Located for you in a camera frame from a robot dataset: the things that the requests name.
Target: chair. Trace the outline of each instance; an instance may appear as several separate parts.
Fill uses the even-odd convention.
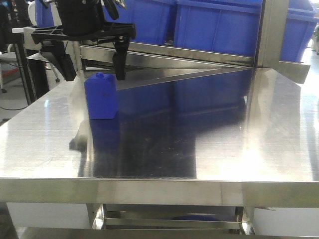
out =
[[[0,89],[2,93],[6,93],[6,89],[4,88],[4,85],[3,85],[1,63],[17,64],[15,52],[10,52],[11,48],[12,48],[12,44],[10,44],[7,49],[8,53],[4,53],[0,55]]]

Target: blue plastic bin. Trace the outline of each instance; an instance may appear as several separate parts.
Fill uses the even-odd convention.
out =
[[[174,46],[254,56],[260,9],[178,0]]]
[[[196,0],[199,2],[211,2],[216,4],[226,4],[232,6],[242,7],[256,7],[261,8],[262,0]],[[309,0],[289,0],[290,14],[300,14],[305,16],[314,16],[316,10]]]
[[[45,28],[54,26],[51,6],[45,8],[40,0],[35,1],[35,21],[37,27]]]
[[[176,0],[126,0],[127,9],[118,7],[119,18],[112,20],[104,8],[106,21],[135,23],[134,41],[164,44],[167,30],[174,24]]]
[[[314,16],[316,10],[309,0],[289,0],[289,14]]]
[[[288,14],[281,60],[300,62],[319,18]]]

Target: table surface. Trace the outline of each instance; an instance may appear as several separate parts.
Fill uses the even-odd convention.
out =
[[[275,70],[130,72],[109,120],[83,80],[0,127],[0,201],[319,207],[318,98]]]

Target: black cable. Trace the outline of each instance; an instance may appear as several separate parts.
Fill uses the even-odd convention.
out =
[[[1,106],[0,106],[0,109],[3,109],[3,110],[5,110],[5,111],[21,111],[21,110],[23,110],[23,109],[25,109],[25,108],[27,108],[27,106],[26,106],[26,107],[23,107],[23,108],[20,108],[20,109],[7,109],[7,108],[5,108],[5,107],[1,107]]]
[[[68,44],[69,44],[69,41],[66,42],[64,51],[66,51],[66,48],[68,47]]]

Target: metal frame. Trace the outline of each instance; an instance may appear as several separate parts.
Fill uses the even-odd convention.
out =
[[[131,42],[127,65],[156,69],[215,68],[221,66],[269,67],[297,83],[303,83],[310,66],[280,60],[288,4],[289,0],[263,0],[255,57]],[[85,41],[80,45],[80,52],[79,59],[100,61],[108,66],[113,64],[114,48],[112,44],[94,46],[93,42]]]

